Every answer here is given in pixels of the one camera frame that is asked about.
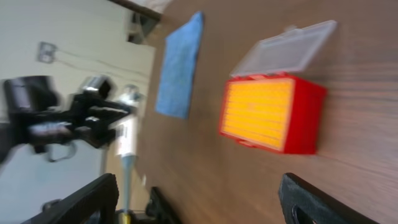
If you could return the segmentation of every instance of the brown table surface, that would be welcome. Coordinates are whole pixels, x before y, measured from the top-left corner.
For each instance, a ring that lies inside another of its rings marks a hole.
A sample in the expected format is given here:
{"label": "brown table surface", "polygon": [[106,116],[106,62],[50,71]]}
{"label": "brown table surface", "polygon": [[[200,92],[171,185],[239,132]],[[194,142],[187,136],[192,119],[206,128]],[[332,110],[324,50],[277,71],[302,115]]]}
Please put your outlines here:
{"label": "brown table surface", "polygon": [[[164,37],[203,11],[189,119],[155,112]],[[184,223],[283,223],[277,195],[293,172],[358,212],[398,223],[398,1],[175,0],[165,11],[138,162]],[[289,25],[338,29],[307,71],[329,89],[316,156],[280,155],[218,134],[225,81],[247,51]]]}

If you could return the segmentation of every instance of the yellow panel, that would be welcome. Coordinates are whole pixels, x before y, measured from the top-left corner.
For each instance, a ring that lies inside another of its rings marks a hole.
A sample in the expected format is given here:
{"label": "yellow panel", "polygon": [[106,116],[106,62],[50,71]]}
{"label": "yellow panel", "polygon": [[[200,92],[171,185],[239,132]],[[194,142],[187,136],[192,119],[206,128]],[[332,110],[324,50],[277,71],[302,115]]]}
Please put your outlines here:
{"label": "yellow panel", "polygon": [[294,81],[288,78],[229,85],[221,130],[281,150],[290,118]]}

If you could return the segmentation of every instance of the wooden floor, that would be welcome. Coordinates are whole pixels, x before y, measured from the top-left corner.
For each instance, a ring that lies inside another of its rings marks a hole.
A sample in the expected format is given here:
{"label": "wooden floor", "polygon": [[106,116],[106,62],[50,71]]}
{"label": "wooden floor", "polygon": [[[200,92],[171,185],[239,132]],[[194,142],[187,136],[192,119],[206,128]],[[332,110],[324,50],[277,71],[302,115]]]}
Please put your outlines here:
{"label": "wooden floor", "polygon": [[[154,111],[164,37],[203,11],[205,28],[188,120]],[[165,11],[140,135],[147,187],[184,223],[283,223],[277,189],[293,172],[380,223],[398,223],[398,1],[175,0]],[[218,134],[229,73],[261,39],[289,25],[339,27],[300,74],[329,89],[316,156],[286,156]]]}

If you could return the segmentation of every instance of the floor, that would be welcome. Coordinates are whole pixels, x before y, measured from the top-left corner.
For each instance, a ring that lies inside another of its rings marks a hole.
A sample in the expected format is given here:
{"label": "floor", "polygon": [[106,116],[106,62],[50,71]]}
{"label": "floor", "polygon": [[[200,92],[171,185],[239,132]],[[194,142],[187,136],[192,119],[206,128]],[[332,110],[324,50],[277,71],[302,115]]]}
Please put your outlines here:
{"label": "floor", "polygon": [[[205,29],[187,120],[154,111],[164,37],[198,11]],[[165,10],[137,163],[184,223],[283,223],[277,189],[293,172],[380,223],[398,215],[398,2],[176,0]],[[223,86],[258,41],[289,25],[338,30],[305,73],[329,89],[316,156],[248,149],[218,134]]]}

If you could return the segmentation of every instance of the open lid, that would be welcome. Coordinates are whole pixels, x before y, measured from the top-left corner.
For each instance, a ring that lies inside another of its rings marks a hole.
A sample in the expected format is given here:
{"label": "open lid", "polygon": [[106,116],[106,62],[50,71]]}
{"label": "open lid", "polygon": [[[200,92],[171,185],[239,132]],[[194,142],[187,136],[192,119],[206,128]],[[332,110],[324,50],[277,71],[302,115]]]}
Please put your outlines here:
{"label": "open lid", "polygon": [[336,25],[336,21],[326,21],[261,40],[232,71],[231,76],[302,72]]}

